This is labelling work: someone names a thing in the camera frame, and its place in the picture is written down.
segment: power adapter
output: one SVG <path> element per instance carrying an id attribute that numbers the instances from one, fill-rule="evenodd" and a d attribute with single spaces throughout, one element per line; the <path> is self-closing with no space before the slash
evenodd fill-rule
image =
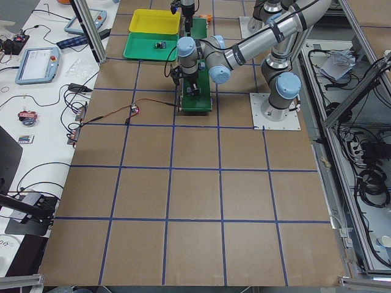
<path id="1" fill-rule="evenodd" d="M 86 87 L 85 85 L 74 84 L 74 83 L 71 83 L 70 85 L 68 85 L 68 90 L 73 93 L 90 93 L 90 92 L 92 92 L 92 89 Z"/>

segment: green tray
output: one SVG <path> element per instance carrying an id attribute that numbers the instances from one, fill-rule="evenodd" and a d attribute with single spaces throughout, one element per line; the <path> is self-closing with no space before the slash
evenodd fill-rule
<path id="1" fill-rule="evenodd" d="M 124 58 L 136 60 L 166 61 L 172 48 L 177 45 L 178 35 L 145 34 L 131 32 L 123 51 Z M 165 49 L 156 49 L 155 45 L 165 42 Z M 169 62 L 175 61 L 177 50 L 170 55 Z"/>

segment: brown cardboard surface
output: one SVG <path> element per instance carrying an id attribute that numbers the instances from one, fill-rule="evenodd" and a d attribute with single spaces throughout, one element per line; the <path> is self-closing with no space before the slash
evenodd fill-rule
<path id="1" fill-rule="evenodd" d="M 338 286 L 344 271 L 329 225 L 281 224 L 280 230 L 290 286 Z"/>
<path id="2" fill-rule="evenodd" d="M 110 36 L 106 52 L 108 58 L 124 59 L 123 51 L 128 41 L 127 35 L 112 35 Z"/>
<path id="3" fill-rule="evenodd" d="M 383 57 L 385 50 L 391 50 L 391 27 L 362 27 L 361 29 L 377 58 Z"/>
<path id="4" fill-rule="evenodd" d="M 114 222 L 103 272 L 106 285 L 160 285 L 164 223 Z"/>
<path id="5" fill-rule="evenodd" d="M 129 26 L 130 22 L 132 20 L 132 14 L 117 14 L 114 20 L 114 24 L 111 29 L 112 35 L 128 35 L 129 34 Z"/>
<path id="6" fill-rule="evenodd" d="M 171 128 L 132 126 L 123 163 L 127 166 L 170 165 Z"/>
<path id="7" fill-rule="evenodd" d="M 387 26 L 391 27 L 389 0 L 372 0 L 370 7 L 362 0 L 347 0 L 360 26 Z"/>
<path id="8" fill-rule="evenodd" d="M 216 35 L 223 35 L 225 38 L 241 39 L 239 19 L 215 18 L 214 31 Z"/>
<path id="9" fill-rule="evenodd" d="M 153 65 L 142 63 L 140 66 L 139 80 L 137 81 L 137 89 L 168 90 L 173 92 L 172 79 L 164 76 L 164 62 L 155 62 Z"/>
<path id="10" fill-rule="evenodd" d="M 237 18 L 244 16 L 241 1 L 214 0 L 214 17 Z"/>
<path id="11" fill-rule="evenodd" d="M 280 220 L 329 219 L 317 173 L 273 172 L 272 181 Z"/>
<path id="12" fill-rule="evenodd" d="M 85 125 L 72 165 L 119 165 L 125 131 L 124 126 Z"/>
<path id="13" fill-rule="evenodd" d="M 39 272 L 45 286 L 98 283 L 108 221 L 56 220 Z"/>
<path id="14" fill-rule="evenodd" d="M 261 131 L 221 129 L 220 140 L 223 168 L 266 168 L 265 143 Z"/>
<path id="15" fill-rule="evenodd" d="M 266 172 L 222 172 L 225 219 L 274 220 Z"/>
<path id="16" fill-rule="evenodd" d="M 166 284 L 224 284 L 220 223 L 170 223 Z"/>
<path id="17" fill-rule="evenodd" d="M 136 61 L 110 59 L 101 65 L 95 88 L 133 90 L 137 68 Z"/>
<path id="18" fill-rule="evenodd" d="M 271 168 L 316 170 L 305 130 L 267 131 L 266 141 Z"/>
<path id="19" fill-rule="evenodd" d="M 71 168 L 56 216 L 109 217 L 117 168 Z"/>
<path id="20" fill-rule="evenodd" d="M 220 218 L 219 172 L 174 170 L 169 216 L 173 219 Z"/>
<path id="21" fill-rule="evenodd" d="M 229 286 L 284 286 L 273 223 L 226 223 L 225 251 Z"/>
<path id="22" fill-rule="evenodd" d="M 146 0 L 122 1 L 122 3 L 118 7 L 117 14 L 120 13 L 133 14 L 136 9 L 149 9 L 149 6 L 150 6 L 150 1 L 146 1 Z"/>
<path id="23" fill-rule="evenodd" d="M 220 93 L 219 119 L 221 126 L 252 127 L 249 95 Z"/>
<path id="24" fill-rule="evenodd" d="M 238 40 L 249 6 L 203 0 L 199 13 L 222 17 L 208 35 Z M 130 125 L 126 108 L 82 128 L 40 268 L 47 285 L 335 285 L 341 261 L 304 122 L 299 132 L 252 129 L 247 92 L 268 91 L 266 52 L 211 84 L 210 113 L 139 101 L 176 94 L 161 62 L 121 60 L 131 14 L 149 7 L 169 2 L 120 3 L 128 14 L 108 45 L 118 60 L 101 66 L 87 119 L 137 101 L 140 112 Z"/>
<path id="25" fill-rule="evenodd" d="M 157 99 L 162 102 L 174 103 L 175 94 L 167 92 L 136 92 L 135 102 L 139 99 Z M 171 106 L 154 103 L 151 101 L 140 101 L 137 103 L 140 107 L 140 115 L 132 118 L 132 123 L 143 125 L 171 125 L 175 109 Z"/>
<path id="26" fill-rule="evenodd" d="M 168 170 L 123 169 L 114 216 L 157 218 L 166 216 Z"/>
<path id="27" fill-rule="evenodd" d="M 95 91 L 91 97 L 85 121 L 113 112 L 121 107 L 132 103 L 133 92 L 119 90 L 99 90 Z M 125 108 L 115 114 L 99 120 L 101 123 L 123 123 L 129 116 L 130 108 Z"/>
<path id="28" fill-rule="evenodd" d="M 217 131 L 210 128 L 177 128 L 174 166 L 218 168 Z"/>

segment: white cup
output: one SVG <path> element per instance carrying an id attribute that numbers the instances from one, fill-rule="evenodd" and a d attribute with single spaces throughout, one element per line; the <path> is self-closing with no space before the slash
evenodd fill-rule
<path id="1" fill-rule="evenodd" d="M 391 238 L 388 236 L 381 236 L 377 238 L 376 242 L 383 247 L 391 248 Z"/>

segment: plastic bag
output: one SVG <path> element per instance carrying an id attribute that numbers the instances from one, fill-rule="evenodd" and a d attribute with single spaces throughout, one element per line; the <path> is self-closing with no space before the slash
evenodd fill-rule
<path id="1" fill-rule="evenodd" d="M 65 75 L 66 77 L 77 77 L 86 80 L 93 76 L 95 72 L 96 70 L 92 68 L 91 64 L 84 59 L 79 58 L 72 64 Z"/>

